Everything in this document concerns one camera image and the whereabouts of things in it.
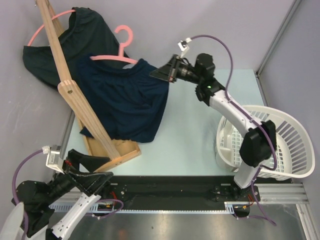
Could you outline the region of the navy blue shorts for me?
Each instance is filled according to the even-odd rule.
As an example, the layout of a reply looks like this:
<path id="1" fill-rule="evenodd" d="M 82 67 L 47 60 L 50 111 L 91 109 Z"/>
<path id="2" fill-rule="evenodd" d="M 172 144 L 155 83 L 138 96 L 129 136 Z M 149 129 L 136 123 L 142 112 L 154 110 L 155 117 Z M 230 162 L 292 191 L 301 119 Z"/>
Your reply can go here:
<path id="1" fill-rule="evenodd" d="M 155 139 L 169 94 L 168 82 L 150 76 L 155 69 L 142 58 L 130 68 L 114 68 L 90 56 L 78 60 L 77 84 L 110 138 Z"/>

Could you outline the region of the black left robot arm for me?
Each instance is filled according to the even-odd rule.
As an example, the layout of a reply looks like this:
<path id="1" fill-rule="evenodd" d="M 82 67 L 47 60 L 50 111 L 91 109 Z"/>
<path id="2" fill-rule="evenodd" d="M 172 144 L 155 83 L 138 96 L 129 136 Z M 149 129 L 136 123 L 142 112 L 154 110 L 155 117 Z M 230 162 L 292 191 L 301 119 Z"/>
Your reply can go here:
<path id="1" fill-rule="evenodd" d="M 23 203 L 24 211 L 21 230 L 23 240 L 67 240 L 81 219 L 98 201 L 110 196 L 109 180 L 112 172 L 97 170 L 111 162 L 106 156 L 91 156 L 74 149 L 66 159 L 56 150 L 47 153 L 46 166 L 59 172 L 48 183 L 27 180 L 16 184 L 17 173 L 12 179 L 12 203 Z M 69 193 L 73 188 L 81 195 L 65 216 L 52 228 L 48 227 L 54 209 L 50 205 Z"/>

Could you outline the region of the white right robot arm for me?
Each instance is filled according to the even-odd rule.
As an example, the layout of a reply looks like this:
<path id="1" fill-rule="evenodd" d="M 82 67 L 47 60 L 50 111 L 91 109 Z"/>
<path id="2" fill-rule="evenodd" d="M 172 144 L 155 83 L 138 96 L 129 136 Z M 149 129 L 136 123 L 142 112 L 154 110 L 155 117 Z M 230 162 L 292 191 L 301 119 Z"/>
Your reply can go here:
<path id="1" fill-rule="evenodd" d="M 230 194 L 235 200 L 242 201 L 248 196 L 248 187 L 257 178 L 263 162 L 276 156 L 276 126 L 271 120 L 260 121 L 234 101 L 226 87 L 216 80 L 215 68 L 213 57 L 207 53 L 199 54 L 194 65 L 174 54 L 168 63 L 153 70 L 150 76 L 169 83 L 180 79 L 195 84 L 198 100 L 221 113 L 240 133 L 243 138 L 239 149 L 242 162 Z"/>

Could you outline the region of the pink plastic hanger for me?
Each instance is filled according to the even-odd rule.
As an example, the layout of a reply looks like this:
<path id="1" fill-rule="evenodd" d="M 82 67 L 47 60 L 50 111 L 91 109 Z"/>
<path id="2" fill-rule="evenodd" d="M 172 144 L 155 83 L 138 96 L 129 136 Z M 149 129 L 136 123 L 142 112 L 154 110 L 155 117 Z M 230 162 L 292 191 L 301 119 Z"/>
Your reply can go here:
<path id="1" fill-rule="evenodd" d="M 97 56 L 91 56 L 90 59 L 93 61 L 119 61 L 124 62 L 128 64 L 137 64 L 137 60 L 134 60 L 129 57 L 125 57 L 125 48 L 128 47 L 132 41 L 133 41 L 133 31 L 132 29 L 127 25 L 119 25 L 115 29 L 115 33 L 119 33 L 121 31 L 126 31 L 127 33 L 127 40 L 125 42 L 119 43 L 119 49 L 118 49 L 118 55 L 97 55 Z"/>

